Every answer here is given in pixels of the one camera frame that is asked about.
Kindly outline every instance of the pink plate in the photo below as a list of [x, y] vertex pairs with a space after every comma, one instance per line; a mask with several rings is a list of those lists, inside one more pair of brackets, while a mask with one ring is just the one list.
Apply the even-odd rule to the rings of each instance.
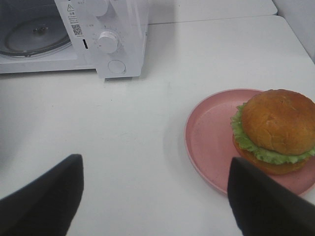
[[[230, 118], [236, 106], [261, 91], [233, 89], [211, 95], [199, 103], [189, 116], [185, 128], [186, 149], [200, 175], [219, 191], [226, 193], [230, 163], [240, 156], [232, 142]], [[315, 183], [315, 158], [301, 170], [272, 176], [276, 182], [297, 195], [303, 195]]]

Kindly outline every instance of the white table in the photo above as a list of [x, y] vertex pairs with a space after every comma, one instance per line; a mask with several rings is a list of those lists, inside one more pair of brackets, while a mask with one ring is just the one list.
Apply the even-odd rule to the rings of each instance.
[[150, 24], [276, 15], [272, 0], [149, 0]]
[[[149, 32], [139, 78], [0, 76], [0, 197], [81, 153], [85, 190], [69, 236], [240, 236], [227, 197], [189, 161], [186, 119], [225, 89], [284, 88], [315, 100], [315, 66], [277, 16]], [[305, 198], [315, 203], [315, 189]]]

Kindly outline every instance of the bottom bun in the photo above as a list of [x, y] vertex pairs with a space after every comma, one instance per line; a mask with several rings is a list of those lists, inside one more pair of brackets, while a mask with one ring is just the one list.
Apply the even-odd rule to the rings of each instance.
[[268, 162], [258, 160], [252, 152], [247, 151], [245, 149], [240, 149], [240, 147], [238, 146], [238, 143], [234, 139], [234, 135], [233, 135], [233, 144], [236, 147], [238, 153], [243, 158], [250, 161], [253, 165], [261, 169], [263, 172], [267, 174], [271, 174], [271, 175], [284, 175], [293, 171], [297, 171], [301, 169], [305, 165], [305, 163], [310, 159], [310, 157], [307, 157], [304, 160], [299, 161], [294, 164], [292, 163], [284, 163], [280, 165], [270, 164]]

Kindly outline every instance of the white wall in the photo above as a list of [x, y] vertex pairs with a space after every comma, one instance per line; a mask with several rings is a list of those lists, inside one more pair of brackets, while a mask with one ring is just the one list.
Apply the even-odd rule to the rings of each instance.
[[315, 62], [315, 0], [273, 0]]

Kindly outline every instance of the top bun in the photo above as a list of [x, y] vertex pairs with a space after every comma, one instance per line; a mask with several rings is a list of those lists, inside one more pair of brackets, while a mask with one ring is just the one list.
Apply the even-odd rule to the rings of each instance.
[[242, 127], [258, 147], [300, 155], [315, 146], [315, 103], [297, 92], [268, 90], [243, 107]]

